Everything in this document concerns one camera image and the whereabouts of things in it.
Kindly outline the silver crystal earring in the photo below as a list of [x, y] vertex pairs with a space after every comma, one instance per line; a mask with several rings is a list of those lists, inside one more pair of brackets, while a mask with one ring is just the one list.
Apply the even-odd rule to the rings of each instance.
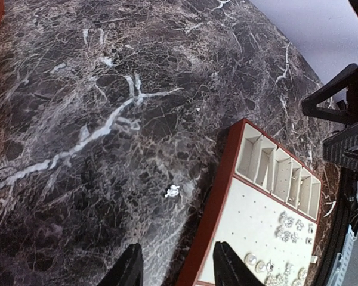
[[170, 197], [177, 197], [180, 193], [180, 186], [179, 185], [170, 185], [164, 195], [165, 198]]

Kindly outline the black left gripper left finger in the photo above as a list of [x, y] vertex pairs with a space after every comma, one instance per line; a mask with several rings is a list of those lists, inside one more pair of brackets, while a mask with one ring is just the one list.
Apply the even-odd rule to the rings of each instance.
[[139, 243], [130, 244], [98, 286], [143, 285], [143, 254]]

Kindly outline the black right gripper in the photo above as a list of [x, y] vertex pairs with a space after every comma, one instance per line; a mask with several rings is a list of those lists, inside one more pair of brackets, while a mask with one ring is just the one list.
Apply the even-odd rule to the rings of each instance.
[[323, 142], [323, 159], [358, 173], [358, 65], [349, 64], [302, 100], [303, 115], [352, 124]]

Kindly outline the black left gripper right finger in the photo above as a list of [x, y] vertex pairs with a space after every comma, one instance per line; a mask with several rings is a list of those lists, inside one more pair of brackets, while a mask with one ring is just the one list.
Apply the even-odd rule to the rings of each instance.
[[261, 282], [227, 242], [215, 243], [213, 262], [216, 286], [261, 286]]

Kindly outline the red jewelry tray insert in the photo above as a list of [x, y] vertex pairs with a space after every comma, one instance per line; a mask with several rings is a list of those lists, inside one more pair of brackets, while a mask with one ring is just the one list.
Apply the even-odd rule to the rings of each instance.
[[319, 223], [321, 180], [249, 120], [233, 124], [177, 285], [223, 284], [231, 251], [256, 285], [305, 285]]

